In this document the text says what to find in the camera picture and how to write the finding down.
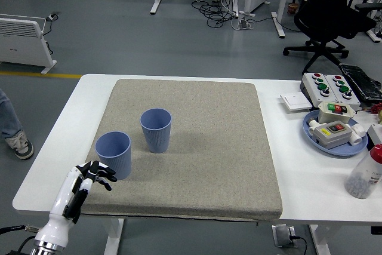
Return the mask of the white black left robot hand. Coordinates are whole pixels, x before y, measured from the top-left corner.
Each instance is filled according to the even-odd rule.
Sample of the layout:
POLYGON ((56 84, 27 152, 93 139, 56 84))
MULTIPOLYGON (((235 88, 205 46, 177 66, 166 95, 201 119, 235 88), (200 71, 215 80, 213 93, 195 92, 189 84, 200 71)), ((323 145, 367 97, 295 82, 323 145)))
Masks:
POLYGON ((61 254, 69 242, 69 231, 81 215, 81 207, 93 183, 111 191, 115 171, 99 161, 74 166, 67 174, 49 214, 48 223, 38 231, 32 254, 61 254))

